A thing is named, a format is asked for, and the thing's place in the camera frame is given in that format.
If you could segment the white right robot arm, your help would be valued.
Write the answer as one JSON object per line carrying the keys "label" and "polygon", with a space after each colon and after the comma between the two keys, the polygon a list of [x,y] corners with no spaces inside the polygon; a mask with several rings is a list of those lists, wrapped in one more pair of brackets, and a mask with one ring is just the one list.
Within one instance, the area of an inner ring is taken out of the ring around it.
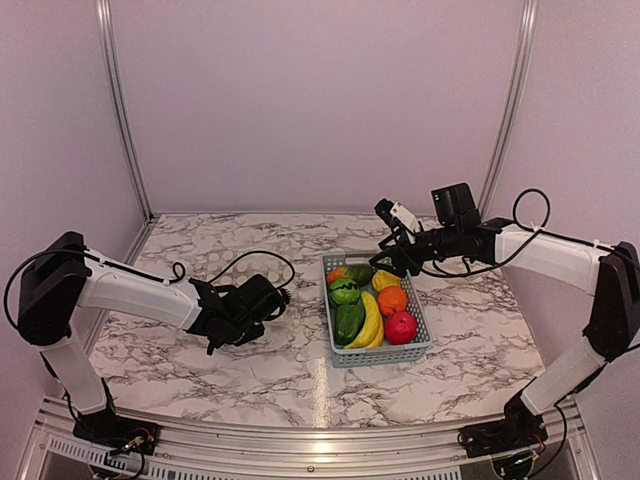
{"label": "white right robot arm", "polygon": [[432,191],[438,227],[425,229],[399,202],[381,199],[376,215],[390,233],[370,259],[396,276],[446,278],[426,269],[449,258],[482,263],[481,273],[516,267],[572,286],[592,297],[592,310],[580,339],[529,383],[505,407],[495,438],[515,448],[534,431],[534,419],[566,396],[579,392],[614,360],[638,349],[639,258],[635,247],[610,246],[527,227],[516,217],[482,219],[466,183]]}

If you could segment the clear zip top bag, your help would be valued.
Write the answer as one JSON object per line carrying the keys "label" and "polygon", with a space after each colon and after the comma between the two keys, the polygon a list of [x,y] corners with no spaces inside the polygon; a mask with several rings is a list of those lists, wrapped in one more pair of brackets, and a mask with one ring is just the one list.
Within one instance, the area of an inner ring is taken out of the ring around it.
{"label": "clear zip top bag", "polygon": [[275,287],[287,288],[292,294],[292,301],[279,320],[297,323],[301,318],[298,288],[300,269],[288,240],[221,246],[207,253],[203,260],[194,261],[192,270],[201,280],[209,281],[216,277],[212,282],[216,286],[240,286],[250,277],[260,274]]}

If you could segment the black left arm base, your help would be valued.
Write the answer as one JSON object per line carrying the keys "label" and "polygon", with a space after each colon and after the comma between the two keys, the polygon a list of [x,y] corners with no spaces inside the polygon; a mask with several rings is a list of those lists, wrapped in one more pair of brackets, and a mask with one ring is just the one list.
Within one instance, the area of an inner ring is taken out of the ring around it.
{"label": "black left arm base", "polygon": [[161,427],[157,423],[118,415],[110,394],[107,394],[103,410],[87,415],[73,408],[69,395],[66,395],[66,402],[74,420],[75,437],[110,447],[112,455],[125,454],[133,450],[143,455],[154,453]]}

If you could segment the green toy watermelon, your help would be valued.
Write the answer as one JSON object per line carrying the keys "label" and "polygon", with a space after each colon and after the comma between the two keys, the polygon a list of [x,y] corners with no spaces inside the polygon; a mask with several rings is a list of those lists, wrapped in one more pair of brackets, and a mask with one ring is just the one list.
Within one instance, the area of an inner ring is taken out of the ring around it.
{"label": "green toy watermelon", "polygon": [[329,303],[334,308],[342,305],[357,304],[360,295],[360,287],[352,278],[338,278],[329,285]]}

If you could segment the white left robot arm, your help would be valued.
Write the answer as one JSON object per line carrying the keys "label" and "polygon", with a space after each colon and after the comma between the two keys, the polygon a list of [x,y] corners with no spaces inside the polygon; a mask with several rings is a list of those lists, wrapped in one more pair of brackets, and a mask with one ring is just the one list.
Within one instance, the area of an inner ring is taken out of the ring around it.
{"label": "white left robot arm", "polygon": [[189,278],[183,267],[162,278],[111,259],[64,233],[24,260],[7,284],[19,287],[15,313],[5,314],[20,337],[37,348],[69,394],[89,431],[106,445],[125,438],[126,423],[113,413],[109,389],[74,337],[71,319],[80,308],[123,313],[172,326],[206,339],[206,353],[249,343],[266,323],[282,316],[289,291],[256,274],[239,286],[215,286]]}

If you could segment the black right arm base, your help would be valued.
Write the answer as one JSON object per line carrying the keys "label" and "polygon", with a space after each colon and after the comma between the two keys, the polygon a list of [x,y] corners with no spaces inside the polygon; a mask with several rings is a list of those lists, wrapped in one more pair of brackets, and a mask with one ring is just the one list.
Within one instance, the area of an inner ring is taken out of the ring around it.
{"label": "black right arm base", "polygon": [[502,419],[464,426],[457,436],[468,458],[521,449],[547,439],[542,415],[534,415],[520,394],[506,403]]}

